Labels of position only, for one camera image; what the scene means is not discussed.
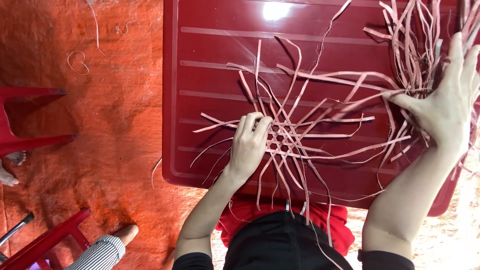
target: bare foot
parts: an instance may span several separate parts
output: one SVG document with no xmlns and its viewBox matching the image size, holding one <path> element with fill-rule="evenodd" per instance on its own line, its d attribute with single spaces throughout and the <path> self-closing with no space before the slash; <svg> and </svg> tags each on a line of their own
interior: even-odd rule
<svg viewBox="0 0 480 270">
<path fill-rule="evenodd" d="M 128 245 L 128 243 L 130 243 L 135 238 L 137 233 L 138 233 L 138 226 L 130 225 L 127 228 L 114 234 L 113 236 L 120 238 L 120 240 L 124 245 Z"/>
<path fill-rule="evenodd" d="M 11 160 L 15 165 L 20 166 L 27 158 L 27 153 L 25 153 L 25 151 L 19 151 L 8 154 L 5 157 Z"/>
<path fill-rule="evenodd" d="M 1 165 L 1 159 L 0 159 L 0 181 L 9 186 L 13 186 L 15 184 L 18 184 L 18 180 L 9 172 L 7 172 L 3 166 Z"/>
</svg>

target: left hand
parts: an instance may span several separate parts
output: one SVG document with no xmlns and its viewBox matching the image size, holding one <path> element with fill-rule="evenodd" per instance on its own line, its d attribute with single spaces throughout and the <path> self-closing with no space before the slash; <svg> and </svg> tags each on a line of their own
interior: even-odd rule
<svg viewBox="0 0 480 270">
<path fill-rule="evenodd" d="M 261 112 L 252 112 L 240 119 L 233 136 L 230 162 L 224 170 L 233 180 L 244 184 L 260 165 L 272 121 L 270 116 L 265 117 Z"/>
</svg>

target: bundle of strips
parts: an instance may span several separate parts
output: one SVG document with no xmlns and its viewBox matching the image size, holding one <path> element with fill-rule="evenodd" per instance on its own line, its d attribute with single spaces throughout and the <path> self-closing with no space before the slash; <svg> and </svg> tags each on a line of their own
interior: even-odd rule
<svg viewBox="0 0 480 270">
<path fill-rule="evenodd" d="M 350 2 L 351 0 L 348 0 L 342 6 L 342 8 L 338 11 L 338 13 L 335 14 L 335 16 L 332 18 L 332 20 L 330 21 L 330 26 L 326 31 L 326 33 L 324 34 L 324 38 L 329 33 L 330 28 L 332 27 L 333 21 L 344 11 L 344 9 L 348 6 Z M 430 11 L 425 6 L 425 4 L 421 2 L 421 0 L 410 0 L 407 3 L 403 13 L 400 16 L 398 16 L 398 13 L 397 13 L 398 10 L 396 7 L 395 0 L 391 2 L 391 6 L 388 6 L 382 2 L 380 2 L 379 4 L 384 8 L 383 14 L 384 14 L 386 27 L 388 29 L 389 34 L 382 34 L 369 28 L 364 28 L 363 30 L 379 38 L 390 40 L 390 44 L 394 52 L 395 67 L 397 70 L 396 80 L 378 72 L 346 72 L 345 71 L 345 72 L 334 72 L 334 73 L 322 74 L 322 75 L 313 75 L 313 72 L 315 71 L 318 65 L 318 62 L 320 60 L 320 56 L 323 50 L 323 46 L 324 46 L 323 41 L 321 43 L 320 52 L 314 68 L 309 72 L 301 72 L 300 64 L 301 64 L 302 56 L 301 56 L 300 48 L 290 40 L 283 38 L 281 36 L 276 36 L 276 37 L 280 40 L 283 40 L 289 43 L 291 46 L 296 48 L 299 54 L 299 61 L 295 70 L 289 69 L 281 64 L 276 65 L 278 68 L 282 69 L 287 74 L 293 76 L 293 80 L 288 90 L 288 93 L 282 102 L 280 102 L 277 99 L 277 97 L 274 95 L 272 89 L 270 88 L 270 85 L 259 75 L 260 52 L 261 52 L 261 44 L 262 44 L 261 40 L 258 41 L 257 58 L 256 58 L 256 62 L 253 70 L 248 67 L 237 65 L 237 64 L 232 64 L 232 63 L 227 64 L 228 67 L 236 68 L 239 70 L 240 79 L 243 83 L 243 86 L 245 87 L 245 90 L 248 95 L 248 99 L 253 104 L 253 108 L 255 109 L 255 111 L 261 111 L 264 115 L 271 115 L 272 118 L 274 119 L 271 129 L 269 131 L 271 138 L 267 140 L 267 152 L 270 155 L 270 159 L 262 168 L 260 173 L 260 179 L 258 180 L 257 207 L 258 207 L 260 191 L 262 187 L 261 186 L 262 175 L 265 172 L 265 170 L 270 166 L 271 163 L 273 163 L 273 166 L 278 176 L 283 182 L 288 196 L 290 196 L 290 187 L 287 184 L 286 177 L 282 174 L 282 170 L 281 170 L 282 166 L 285 167 L 286 171 L 290 175 L 295 185 L 301 190 L 305 191 L 305 198 L 307 202 L 306 217 L 307 217 L 307 225 L 309 225 L 309 222 L 310 222 L 309 207 L 308 207 L 309 191 L 307 187 L 307 181 L 305 179 L 305 166 L 304 166 L 305 164 L 307 164 L 307 166 L 309 166 L 313 170 L 318 180 L 320 180 L 322 184 L 325 186 L 327 196 L 329 197 L 329 205 L 331 205 L 332 197 L 329 194 L 328 187 L 323 181 L 323 179 L 321 178 L 318 171 L 316 170 L 315 166 L 312 164 L 312 160 L 314 159 L 340 160 L 342 162 L 347 162 L 347 163 L 365 163 L 379 155 L 383 155 L 383 159 L 379 166 L 379 168 L 381 168 L 390 157 L 390 154 L 392 153 L 395 144 L 400 141 L 411 139 L 413 136 L 412 138 L 413 140 L 411 141 L 411 143 L 408 146 L 401 149 L 399 154 L 391 157 L 390 161 L 394 161 L 395 159 L 399 158 L 401 155 L 405 154 L 405 152 L 407 152 L 419 140 L 422 140 L 425 143 L 425 145 L 428 146 L 428 143 L 429 143 L 428 134 L 422 131 L 415 124 L 409 112 L 402 110 L 402 115 L 405 117 L 405 120 L 403 121 L 403 124 L 400 126 L 400 128 L 397 129 L 396 123 L 394 122 L 394 119 L 392 116 L 392 111 L 390 109 L 389 103 L 385 98 L 382 97 L 382 94 L 384 91 L 389 90 L 389 91 L 396 91 L 399 93 L 407 93 L 416 98 L 426 98 L 433 91 L 432 88 L 435 83 L 434 78 L 437 77 L 436 75 L 438 73 L 442 72 L 444 63 L 446 63 L 447 61 L 445 56 L 440 55 L 440 46 L 442 44 L 442 40 L 439 39 L 440 1 L 433 0 L 432 11 Z M 471 5 L 471 7 L 470 5 L 465 4 L 465 7 L 462 10 L 462 13 L 460 16 L 462 20 L 462 23 L 461 23 L 462 32 L 463 32 L 463 36 L 465 37 L 464 39 L 465 51 L 467 51 L 472 46 L 473 40 L 475 39 L 479 29 L 480 16 L 477 13 L 477 9 L 479 5 L 480 5 L 480 0 L 475 1 L 473 5 Z M 420 21 L 421 29 L 423 31 L 423 37 L 424 37 L 423 45 L 419 45 L 419 42 L 418 42 L 419 39 L 414 35 L 414 33 L 411 30 L 411 25 L 414 21 L 413 15 L 416 15 L 418 20 Z M 253 91 L 247 85 L 247 82 L 243 75 L 244 72 L 252 73 L 255 75 L 255 89 L 253 89 Z M 350 81 L 343 78 L 339 78 L 339 76 L 341 75 L 350 75 L 350 76 L 354 75 L 358 77 L 358 80 Z M 369 76 L 377 77 L 387 82 L 389 85 L 389 88 L 383 88 L 383 87 L 364 83 L 364 81 Z M 294 105 L 289 111 L 286 111 L 285 104 L 288 98 L 290 97 L 292 88 L 296 83 L 296 80 L 298 77 L 306 78 L 306 80 L 303 83 L 303 87 L 300 93 L 295 98 Z M 290 120 L 290 117 L 292 113 L 295 111 L 305 91 L 305 88 L 310 80 L 345 84 L 345 85 L 352 86 L 352 90 L 344 100 L 334 100 L 333 105 L 327 108 L 325 112 L 323 112 L 320 116 L 318 116 L 313 121 L 307 122 L 307 119 L 309 119 L 313 115 L 313 113 L 327 101 L 327 98 L 325 98 L 320 103 L 318 103 L 300 121 L 296 123 L 292 123 Z M 362 100 L 352 101 L 352 98 L 354 97 L 355 93 L 358 91 L 360 87 L 377 90 L 378 93 L 368 98 L 364 98 Z M 386 111 L 388 113 L 389 122 L 390 122 L 390 132 L 385 143 L 364 147 L 362 149 L 358 149 L 350 153 L 346 153 L 338 156 L 331 155 L 330 153 L 327 153 L 321 149 L 306 147 L 302 144 L 301 140 L 305 137 L 319 138 L 319 139 L 320 138 L 352 137 L 355 134 L 355 132 L 360 129 L 362 122 L 372 121 L 374 120 L 374 117 L 372 116 L 364 117 L 364 115 L 362 114 L 362 116 L 357 119 L 344 119 L 344 116 L 348 112 L 357 109 L 364 102 L 371 100 L 373 98 L 382 98 L 385 104 Z M 326 118 L 327 114 L 329 114 L 332 110 L 337 108 L 339 105 L 343 105 L 342 109 L 333 117 Z M 475 131 L 477 126 L 476 125 L 477 116 L 474 112 L 473 114 L 474 114 L 474 117 L 472 118 L 473 119 L 472 126 L 474 129 L 474 132 L 472 133 L 471 145 L 473 145 L 473 140 L 475 138 L 475 134 L 476 134 Z M 202 113 L 201 115 L 211 120 L 212 122 L 215 122 L 216 124 L 206 128 L 195 130 L 194 131 L 195 133 L 210 130 L 219 126 L 236 128 L 237 127 L 236 123 L 239 122 L 239 120 L 224 122 L 222 120 L 218 120 L 204 113 Z M 358 128 L 352 134 L 328 134 L 328 135 L 310 134 L 309 133 L 310 130 L 320 122 L 335 122 L 338 124 L 358 123 Z M 303 133 L 297 133 L 298 128 L 301 126 L 307 126 L 306 130 Z M 226 140 L 220 141 L 216 144 L 213 144 L 207 147 L 193 160 L 192 164 L 209 148 L 219 143 L 229 141 L 231 139 L 232 138 L 228 138 Z M 350 157 L 374 148 L 380 148 L 381 150 L 366 160 L 352 162 L 344 159 L 344 158 L 347 158 L 347 157 Z M 295 174 L 293 173 L 292 169 L 287 165 L 287 159 L 291 159 L 293 161 L 293 164 L 295 165 L 294 169 L 297 170 L 297 173 L 300 176 L 300 179 L 297 179 L 295 177 Z M 370 196 L 377 195 L 380 192 L 384 191 L 380 185 L 380 182 L 378 182 L 378 184 L 381 190 Z M 327 233 L 329 237 L 329 244 L 330 246 L 332 246 L 329 217 L 330 217 L 330 207 L 329 207 L 328 216 L 327 216 Z"/>
</svg>

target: black shirt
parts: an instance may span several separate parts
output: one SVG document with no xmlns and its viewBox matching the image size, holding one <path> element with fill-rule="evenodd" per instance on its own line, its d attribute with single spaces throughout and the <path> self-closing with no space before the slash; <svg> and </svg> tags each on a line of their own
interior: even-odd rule
<svg viewBox="0 0 480 270">
<path fill-rule="evenodd" d="M 322 251 L 343 270 L 353 270 L 345 258 L 328 245 L 326 233 L 318 226 L 306 226 L 303 216 L 278 211 L 241 228 L 228 244 L 226 270 L 337 270 Z M 411 260 L 385 251 L 361 251 L 363 270 L 414 270 Z M 181 256 L 172 270 L 213 270 L 205 253 Z"/>
</svg>

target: black and white striped fabric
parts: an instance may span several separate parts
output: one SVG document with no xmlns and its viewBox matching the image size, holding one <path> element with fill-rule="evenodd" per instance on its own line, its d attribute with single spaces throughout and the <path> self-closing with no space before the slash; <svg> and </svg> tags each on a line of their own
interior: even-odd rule
<svg viewBox="0 0 480 270">
<path fill-rule="evenodd" d="M 64 270 L 110 270 L 125 255 L 120 238 L 104 235 Z"/>
</svg>

